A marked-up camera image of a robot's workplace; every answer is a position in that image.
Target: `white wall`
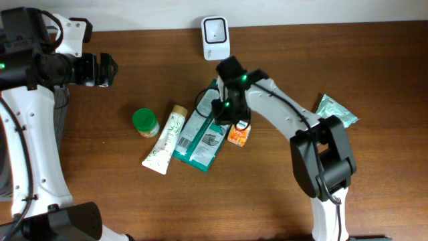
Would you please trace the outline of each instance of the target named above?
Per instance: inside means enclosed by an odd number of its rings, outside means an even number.
[[[231,27],[428,19],[428,0],[0,0],[85,17],[94,30],[180,29],[222,15]]]

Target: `jar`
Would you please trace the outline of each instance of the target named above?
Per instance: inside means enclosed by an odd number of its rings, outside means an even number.
[[[132,123],[143,137],[154,137],[159,133],[159,123],[154,112],[147,108],[139,109],[132,116]]]

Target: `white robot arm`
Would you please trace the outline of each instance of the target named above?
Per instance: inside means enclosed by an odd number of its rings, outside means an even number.
[[[294,176],[311,197],[312,237],[316,241],[347,240],[344,203],[356,163],[340,120],[335,116],[323,119],[302,108],[267,74],[261,70],[247,72],[234,57],[223,60],[217,71],[221,99],[212,103],[216,121],[236,124],[251,118],[248,110],[270,121],[290,142]],[[328,144],[327,150],[318,154],[312,145],[315,142]]]
[[[41,15],[59,27],[51,44]],[[56,86],[109,86],[117,65],[109,54],[82,53],[92,25],[86,19],[66,19],[38,9],[1,12],[7,38],[2,44],[0,117],[13,176],[12,215],[0,226],[2,240],[129,241],[102,224],[90,202],[75,206],[62,169],[54,133]]]

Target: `wooden table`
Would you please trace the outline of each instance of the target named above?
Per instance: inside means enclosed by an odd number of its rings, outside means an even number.
[[[360,118],[347,131],[358,171],[346,200],[351,236],[428,236],[428,22],[231,28],[248,70],[265,70],[303,107],[327,94]],[[166,175],[141,165],[156,142],[131,117],[162,125],[174,104],[215,78],[199,29],[94,33],[85,52],[119,64],[111,88],[73,86],[60,151],[76,204],[137,240],[256,240],[310,234],[309,198],[294,180],[289,144],[253,115],[244,148],[225,143],[208,173],[173,159]],[[1,221],[10,221],[1,204]]]

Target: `small orange box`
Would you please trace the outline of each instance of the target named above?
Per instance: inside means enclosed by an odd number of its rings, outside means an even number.
[[[242,120],[236,124],[236,127],[238,129],[235,128],[235,125],[233,125],[229,131],[229,136],[227,137],[227,140],[235,145],[243,147],[248,140],[249,131],[251,130],[251,125],[249,125],[248,128],[246,128],[244,131],[240,131],[246,126],[247,123]]]

